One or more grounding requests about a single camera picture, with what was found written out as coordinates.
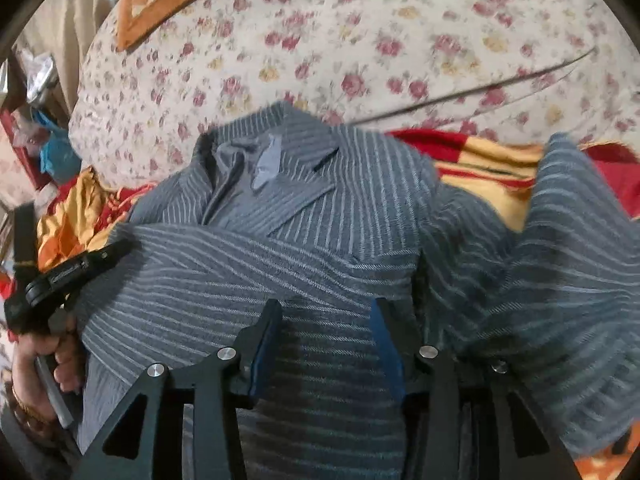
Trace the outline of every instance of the flower pattern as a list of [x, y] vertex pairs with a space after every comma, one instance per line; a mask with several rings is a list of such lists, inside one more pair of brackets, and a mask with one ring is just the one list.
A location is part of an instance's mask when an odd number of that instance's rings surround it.
[[638, 53], [601, 0], [195, 0], [124, 53], [117, 13], [70, 122], [110, 186], [165, 178], [198, 134], [280, 99], [328, 124], [640, 148]]

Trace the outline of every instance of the floral bedsheet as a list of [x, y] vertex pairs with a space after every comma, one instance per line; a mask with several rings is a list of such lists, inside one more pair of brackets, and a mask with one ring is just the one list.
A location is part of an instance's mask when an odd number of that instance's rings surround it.
[[125, 53], [117, 12], [70, 122], [110, 186], [168, 176], [198, 134], [279, 99], [329, 123], [640, 147], [638, 52], [601, 0], [196, 0]]

